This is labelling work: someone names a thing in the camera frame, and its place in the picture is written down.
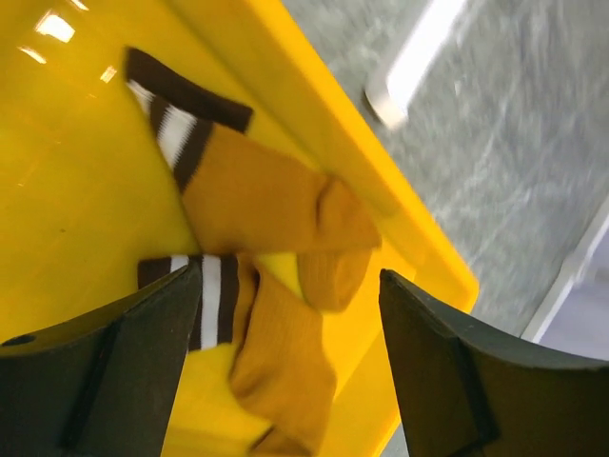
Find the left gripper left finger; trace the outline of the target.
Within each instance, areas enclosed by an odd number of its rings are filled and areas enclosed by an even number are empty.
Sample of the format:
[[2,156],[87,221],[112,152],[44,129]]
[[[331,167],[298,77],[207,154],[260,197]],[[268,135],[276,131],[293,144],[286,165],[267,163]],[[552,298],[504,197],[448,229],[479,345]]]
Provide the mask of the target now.
[[201,289],[189,264],[2,343],[2,455],[160,455]]

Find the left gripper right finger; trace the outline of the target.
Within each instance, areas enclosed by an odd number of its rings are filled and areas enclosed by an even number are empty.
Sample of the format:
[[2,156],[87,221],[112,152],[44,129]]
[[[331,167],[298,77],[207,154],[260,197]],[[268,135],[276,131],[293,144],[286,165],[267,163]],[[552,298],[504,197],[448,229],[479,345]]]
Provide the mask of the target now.
[[608,365],[510,335],[385,269],[380,313],[412,456],[604,456]]

